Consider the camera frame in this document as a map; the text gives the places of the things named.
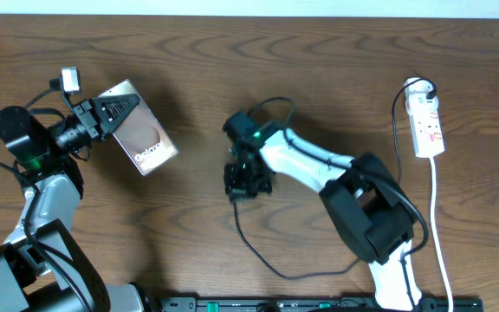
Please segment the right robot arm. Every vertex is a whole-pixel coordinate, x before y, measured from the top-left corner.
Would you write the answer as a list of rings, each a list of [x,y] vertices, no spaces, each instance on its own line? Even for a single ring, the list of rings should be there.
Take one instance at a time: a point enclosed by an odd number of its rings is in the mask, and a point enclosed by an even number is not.
[[[286,125],[257,125],[237,112],[223,126],[234,163],[224,168],[225,193],[236,205],[272,192],[280,173],[318,194],[338,235],[368,264],[381,309],[417,311],[422,293],[414,281],[413,226],[425,220],[379,158],[358,158],[311,144]]]

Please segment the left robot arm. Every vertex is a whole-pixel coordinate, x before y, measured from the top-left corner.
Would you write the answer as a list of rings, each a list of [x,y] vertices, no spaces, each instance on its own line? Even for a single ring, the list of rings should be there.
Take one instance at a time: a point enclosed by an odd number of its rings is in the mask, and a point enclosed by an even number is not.
[[[36,118],[53,108],[0,111],[0,140],[26,204],[0,246],[1,311],[150,311],[135,283],[107,285],[70,228],[83,197],[78,153],[112,134],[139,105],[136,94],[84,100],[51,127]]]

